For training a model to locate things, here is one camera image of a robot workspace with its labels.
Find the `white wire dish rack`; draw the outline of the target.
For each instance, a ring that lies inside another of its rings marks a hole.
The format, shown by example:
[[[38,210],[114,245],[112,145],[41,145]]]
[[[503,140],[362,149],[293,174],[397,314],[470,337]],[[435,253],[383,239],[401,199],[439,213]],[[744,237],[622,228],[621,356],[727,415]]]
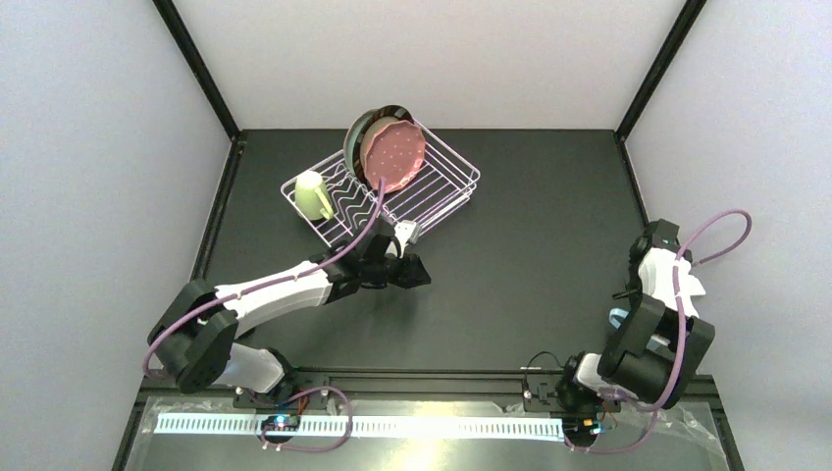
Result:
[[[380,218],[391,225],[413,222],[424,235],[468,202],[477,188],[481,172],[456,150],[421,123],[426,137],[425,160],[415,178],[403,189],[384,197]],[[313,219],[301,211],[293,177],[282,184],[281,193],[307,226],[325,245],[350,241],[368,222],[377,193],[358,178],[358,168],[349,164],[340,150],[309,168],[319,174],[326,187],[334,215]]]

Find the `green ceramic mug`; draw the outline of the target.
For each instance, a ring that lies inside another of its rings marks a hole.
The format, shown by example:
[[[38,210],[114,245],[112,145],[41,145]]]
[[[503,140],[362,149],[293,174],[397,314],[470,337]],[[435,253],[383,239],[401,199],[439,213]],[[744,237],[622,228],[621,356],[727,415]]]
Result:
[[[328,221],[336,213],[323,176],[315,171],[305,171],[296,178],[294,204],[298,212],[309,221]]]

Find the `pink polka dot plate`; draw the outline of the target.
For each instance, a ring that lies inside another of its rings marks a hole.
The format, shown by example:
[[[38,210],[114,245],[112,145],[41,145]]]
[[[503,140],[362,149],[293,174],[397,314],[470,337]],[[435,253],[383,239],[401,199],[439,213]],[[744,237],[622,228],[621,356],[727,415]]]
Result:
[[[403,119],[380,118],[372,124],[359,146],[364,180],[373,190],[385,180],[385,193],[407,186],[421,169],[426,138],[420,127]]]

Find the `mint green flower plate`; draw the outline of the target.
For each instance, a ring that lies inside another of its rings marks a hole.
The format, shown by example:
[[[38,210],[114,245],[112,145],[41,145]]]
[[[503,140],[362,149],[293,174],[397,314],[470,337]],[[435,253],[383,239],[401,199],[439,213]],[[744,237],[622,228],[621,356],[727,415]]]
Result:
[[[358,152],[356,151],[356,148],[360,147],[359,138],[362,132],[373,122],[375,113],[376,109],[364,112],[353,122],[344,138],[342,153],[345,167],[355,177],[358,177],[358,169],[360,167],[359,164],[356,164],[356,161],[360,161]]]

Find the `blue ceramic mug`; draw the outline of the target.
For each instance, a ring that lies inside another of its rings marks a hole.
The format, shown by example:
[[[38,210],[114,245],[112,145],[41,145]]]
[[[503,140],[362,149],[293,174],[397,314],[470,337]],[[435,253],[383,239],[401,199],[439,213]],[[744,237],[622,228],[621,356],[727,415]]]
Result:
[[[624,321],[629,317],[630,312],[622,308],[612,308],[608,312],[607,320],[614,330],[622,327]]]

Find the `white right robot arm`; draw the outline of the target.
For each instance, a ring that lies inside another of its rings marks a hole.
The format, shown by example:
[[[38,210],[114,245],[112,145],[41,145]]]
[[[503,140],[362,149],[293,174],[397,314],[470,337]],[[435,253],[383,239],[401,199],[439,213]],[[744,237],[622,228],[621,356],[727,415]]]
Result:
[[[629,308],[611,311],[615,330],[601,353],[567,360],[555,387],[565,410],[587,411],[604,399],[669,409],[682,397],[715,328],[694,306],[705,289],[691,272],[691,252],[679,250],[678,232],[677,225],[659,219],[631,245],[629,280],[621,293]]]

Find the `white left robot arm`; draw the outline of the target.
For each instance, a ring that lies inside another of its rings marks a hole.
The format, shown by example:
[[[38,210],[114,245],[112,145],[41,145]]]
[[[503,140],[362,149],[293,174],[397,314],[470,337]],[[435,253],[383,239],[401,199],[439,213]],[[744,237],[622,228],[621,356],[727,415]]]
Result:
[[[377,220],[353,241],[283,272],[215,287],[195,279],[148,334],[148,354],[181,393],[222,385],[240,389],[259,406],[285,403],[300,390],[295,369],[275,348],[254,348],[240,338],[280,316],[332,304],[361,289],[429,284],[427,269],[410,248],[421,232],[415,221]]]

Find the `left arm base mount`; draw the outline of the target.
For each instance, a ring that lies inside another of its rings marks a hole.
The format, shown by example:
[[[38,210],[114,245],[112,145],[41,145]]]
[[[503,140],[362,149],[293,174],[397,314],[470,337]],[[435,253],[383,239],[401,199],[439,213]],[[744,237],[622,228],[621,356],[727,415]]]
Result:
[[[268,445],[283,445],[300,431],[309,407],[326,407],[330,392],[325,387],[330,385],[331,380],[321,374],[289,373],[269,392],[237,387],[232,405],[253,412],[257,439],[264,439]]]

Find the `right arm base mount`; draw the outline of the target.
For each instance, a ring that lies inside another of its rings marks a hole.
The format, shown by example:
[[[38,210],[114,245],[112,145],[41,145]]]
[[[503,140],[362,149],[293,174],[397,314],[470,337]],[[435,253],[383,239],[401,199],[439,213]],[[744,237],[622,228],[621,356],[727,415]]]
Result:
[[[561,361],[553,352],[542,350],[521,368],[524,410],[559,418],[564,439],[581,447],[591,447],[619,425],[607,403],[577,382],[578,367],[586,356],[581,351]]]

